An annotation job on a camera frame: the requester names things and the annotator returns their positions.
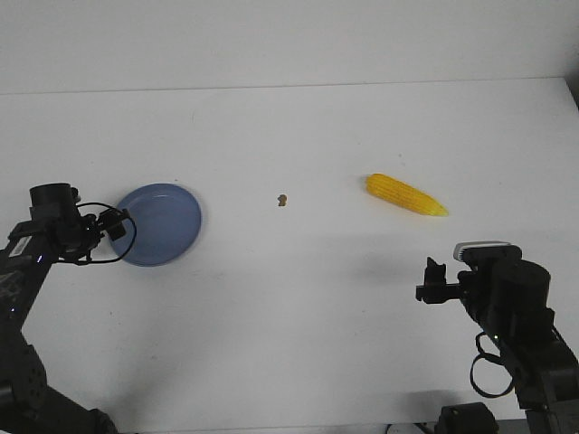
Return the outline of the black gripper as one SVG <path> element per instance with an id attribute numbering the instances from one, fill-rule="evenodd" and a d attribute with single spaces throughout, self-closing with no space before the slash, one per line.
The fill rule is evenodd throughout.
<path id="1" fill-rule="evenodd" d="M 81 251 L 92 251 L 99 246 L 105 233 L 112 241 L 126 235 L 123 221 L 124 212 L 115 208 L 107 209 L 100 214 L 89 213 L 81 217 Z"/>
<path id="2" fill-rule="evenodd" d="M 467 291 L 460 283 L 447 283 L 446 270 L 444 263 L 439 264 L 432 257 L 427 258 L 424 283 L 415 290 L 417 301 L 425 304 L 443 304 L 466 297 Z"/>

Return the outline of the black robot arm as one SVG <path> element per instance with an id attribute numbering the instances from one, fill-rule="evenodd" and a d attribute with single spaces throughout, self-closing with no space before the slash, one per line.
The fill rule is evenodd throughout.
<path id="1" fill-rule="evenodd" d="M 115 433 L 102 410 L 87 410 L 51 387 L 23 326 L 52 265 L 94 264 L 104 236 L 123 237 L 127 210 L 109 205 L 81 214 L 76 188 L 66 183 L 30 190 L 30 218 L 11 231 L 1 251 L 1 430 L 7 433 Z"/>
<path id="2" fill-rule="evenodd" d="M 479 357 L 505 368 L 507 390 L 524 410 L 555 410 L 578 402 L 578 361 L 555 330 L 546 304 L 551 276 L 525 259 L 483 259 L 457 282 L 446 267 L 428 259 L 416 298 L 426 304 L 458 299 L 481 333 L 497 347 Z"/>

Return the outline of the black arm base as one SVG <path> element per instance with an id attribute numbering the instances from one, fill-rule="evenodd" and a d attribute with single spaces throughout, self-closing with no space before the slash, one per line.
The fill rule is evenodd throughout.
<path id="1" fill-rule="evenodd" d="M 499 432 L 492 412 L 482 402 L 445 406 L 434 428 L 441 434 L 494 434 Z"/>

